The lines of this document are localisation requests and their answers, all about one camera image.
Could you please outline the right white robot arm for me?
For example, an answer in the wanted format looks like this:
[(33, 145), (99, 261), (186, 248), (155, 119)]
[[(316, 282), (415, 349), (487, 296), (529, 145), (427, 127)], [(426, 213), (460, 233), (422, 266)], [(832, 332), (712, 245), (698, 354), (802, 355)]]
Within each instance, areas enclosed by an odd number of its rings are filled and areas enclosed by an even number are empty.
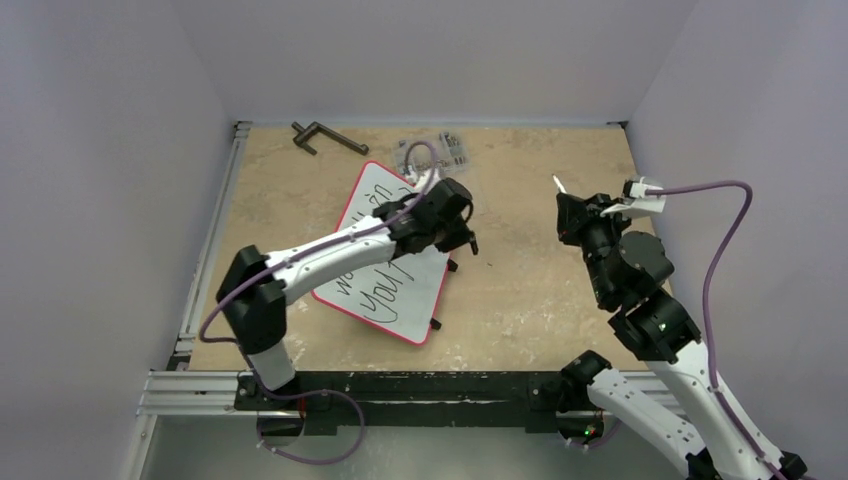
[(630, 231), (606, 194), (558, 193), (560, 242), (580, 249), (595, 299), (616, 338), (673, 395), (683, 413), (632, 386), (587, 350), (560, 372), (557, 409), (592, 405), (611, 413), (686, 479), (801, 479), (802, 458), (769, 441), (709, 364), (708, 345), (686, 308), (664, 288), (674, 266), (660, 239)]

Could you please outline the black metal clamp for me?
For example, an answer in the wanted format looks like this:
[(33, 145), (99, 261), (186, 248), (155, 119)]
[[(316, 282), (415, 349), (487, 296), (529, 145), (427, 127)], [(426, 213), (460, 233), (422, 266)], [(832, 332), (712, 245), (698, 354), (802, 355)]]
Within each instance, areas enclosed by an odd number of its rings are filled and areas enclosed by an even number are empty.
[(312, 156), (317, 155), (317, 150), (309, 144), (309, 141), (316, 135), (323, 135), (359, 155), (365, 156), (370, 153), (370, 147), (367, 144), (358, 143), (320, 122), (312, 122), (306, 127), (299, 122), (292, 122), (291, 128), (296, 132), (292, 139), (294, 145)]

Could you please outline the aluminium frame rail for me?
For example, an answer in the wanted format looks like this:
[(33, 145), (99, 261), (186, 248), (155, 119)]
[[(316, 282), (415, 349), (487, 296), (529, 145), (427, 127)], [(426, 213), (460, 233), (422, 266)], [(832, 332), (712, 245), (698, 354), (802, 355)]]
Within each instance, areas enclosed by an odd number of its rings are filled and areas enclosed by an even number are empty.
[(195, 357), (200, 344), (199, 329), (203, 322), (215, 261), (253, 126), (252, 121), (241, 120), (233, 127), (224, 177), (194, 267), (174, 349), (165, 370), (148, 374), (136, 410), (139, 420), (155, 420), (164, 416), (215, 416), (234, 412), (238, 373), (233, 370), (193, 371), (190, 361)]

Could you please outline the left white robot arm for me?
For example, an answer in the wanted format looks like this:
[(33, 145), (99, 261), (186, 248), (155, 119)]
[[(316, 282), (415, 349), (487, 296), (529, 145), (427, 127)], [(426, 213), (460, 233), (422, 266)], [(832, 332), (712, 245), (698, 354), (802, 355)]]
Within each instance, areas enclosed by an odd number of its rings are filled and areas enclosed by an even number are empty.
[(468, 226), (473, 209), (472, 194), (458, 181), (425, 178), (407, 195), (311, 243), (268, 254), (254, 245), (239, 250), (216, 293), (213, 312), (224, 315), (260, 382), (260, 397), (275, 409), (297, 399), (296, 370), (284, 343), (289, 305), (363, 267), (429, 247), (448, 253), (474, 246)]

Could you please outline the clear plastic parts box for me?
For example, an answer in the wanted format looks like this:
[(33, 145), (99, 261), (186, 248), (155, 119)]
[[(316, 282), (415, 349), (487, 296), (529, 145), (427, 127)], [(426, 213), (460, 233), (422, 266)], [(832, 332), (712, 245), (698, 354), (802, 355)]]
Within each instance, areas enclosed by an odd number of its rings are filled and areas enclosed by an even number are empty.
[(457, 130), (442, 130), (395, 141), (391, 145), (392, 161), (395, 171), (403, 177), (410, 168), (418, 171), (431, 168), (430, 151), (425, 146), (414, 147), (409, 161), (405, 161), (411, 144), (416, 141), (427, 142), (434, 147), (438, 155), (440, 174), (443, 178), (453, 178), (469, 190), (473, 197), (474, 215), (485, 215), (490, 212), (483, 190), (479, 165), (472, 160), (467, 142)]

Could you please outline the white whiteboard marker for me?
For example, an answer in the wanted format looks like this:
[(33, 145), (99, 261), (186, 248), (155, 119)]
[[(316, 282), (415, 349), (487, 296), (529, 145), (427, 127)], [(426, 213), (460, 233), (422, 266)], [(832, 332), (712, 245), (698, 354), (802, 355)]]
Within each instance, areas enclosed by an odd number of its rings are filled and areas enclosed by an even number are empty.
[(553, 182), (555, 183), (558, 191), (562, 194), (566, 194), (567, 190), (566, 190), (564, 184), (562, 183), (562, 181), (559, 179), (559, 177), (557, 175), (553, 174), (552, 179), (553, 179)]

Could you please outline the red framed whiteboard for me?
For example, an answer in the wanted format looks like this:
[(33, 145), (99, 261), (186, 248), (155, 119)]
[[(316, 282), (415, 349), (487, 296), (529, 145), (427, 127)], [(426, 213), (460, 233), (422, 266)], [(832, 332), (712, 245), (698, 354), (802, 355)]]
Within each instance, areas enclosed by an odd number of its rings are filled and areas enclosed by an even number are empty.
[[(350, 227), (376, 206), (411, 191), (412, 187), (395, 172), (368, 161), (353, 184), (336, 228)], [(430, 334), (449, 260), (448, 253), (429, 247), (419, 254), (347, 273), (317, 287), (312, 296), (383, 332), (422, 345)]]

